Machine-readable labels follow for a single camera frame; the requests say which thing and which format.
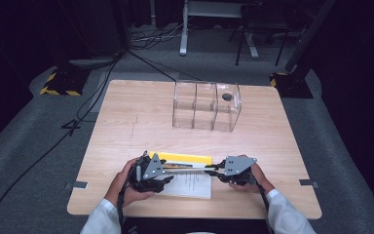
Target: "white sleeve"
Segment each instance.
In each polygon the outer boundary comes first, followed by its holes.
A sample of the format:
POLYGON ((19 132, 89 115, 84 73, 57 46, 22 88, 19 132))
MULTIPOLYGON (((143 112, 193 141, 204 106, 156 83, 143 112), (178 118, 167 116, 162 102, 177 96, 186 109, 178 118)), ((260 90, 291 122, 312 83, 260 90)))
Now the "white sleeve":
POLYGON ((268 220, 277 234, 316 233, 309 221, 277 190, 267 194, 268 220))
POLYGON ((120 234, 121 226, 118 221, 117 208, 108 200, 103 199, 91 212, 81 233, 120 234))

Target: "black base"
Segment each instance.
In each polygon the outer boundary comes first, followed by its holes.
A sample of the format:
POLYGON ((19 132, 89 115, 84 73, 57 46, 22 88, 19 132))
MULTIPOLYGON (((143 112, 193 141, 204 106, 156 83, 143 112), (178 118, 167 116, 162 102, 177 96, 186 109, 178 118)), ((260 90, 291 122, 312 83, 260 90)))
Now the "black base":
POLYGON ((281 98, 313 98, 305 80, 295 80, 291 73, 273 73, 270 84, 275 87, 281 98))
POLYGON ((55 69, 41 90, 41 95, 81 96, 90 72, 79 68, 68 71, 55 69))

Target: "dark background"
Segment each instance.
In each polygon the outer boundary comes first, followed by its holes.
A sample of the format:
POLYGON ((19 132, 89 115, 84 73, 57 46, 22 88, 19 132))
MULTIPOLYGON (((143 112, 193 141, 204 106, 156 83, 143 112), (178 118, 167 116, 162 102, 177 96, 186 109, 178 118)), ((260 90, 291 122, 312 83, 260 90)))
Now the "dark background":
MULTIPOLYGON (((43 70, 96 56, 72 25, 105 54, 125 47, 126 22, 115 1, 97 1, 98 8, 79 2, 62 1, 69 19, 57 1, 0 1, 0 132, 32 99, 29 83, 43 70), (111 28, 91 26, 95 19, 111 28), (102 30, 108 36, 92 37, 102 30)), ((323 101, 374 193, 374 1, 336 1, 299 63, 318 75, 323 101)))

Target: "clear acrylic box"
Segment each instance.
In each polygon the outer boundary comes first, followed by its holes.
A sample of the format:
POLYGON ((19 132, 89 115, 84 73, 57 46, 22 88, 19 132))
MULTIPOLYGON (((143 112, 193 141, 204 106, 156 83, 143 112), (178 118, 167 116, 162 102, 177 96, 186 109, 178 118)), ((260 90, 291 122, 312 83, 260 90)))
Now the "clear acrylic box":
POLYGON ((172 125, 232 132, 242 110, 237 84, 179 80, 175 83, 172 125))

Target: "yellow object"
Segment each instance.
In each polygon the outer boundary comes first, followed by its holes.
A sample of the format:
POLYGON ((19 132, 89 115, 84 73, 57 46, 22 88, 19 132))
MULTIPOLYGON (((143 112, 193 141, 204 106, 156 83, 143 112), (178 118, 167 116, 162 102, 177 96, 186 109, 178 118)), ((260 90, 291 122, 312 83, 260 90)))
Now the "yellow object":
POLYGON ((149 154, 150 158, 153 157, 154 153, 157 153, 159 155, 160 159, 165 159, 165 160, 168 160, 168 161, 203 163, 203 164, 206 164, 206 165, 211 165, 211 156, 174 154, 174 153, 164 153, 164 152, 150 151, 150 154, 149 154))

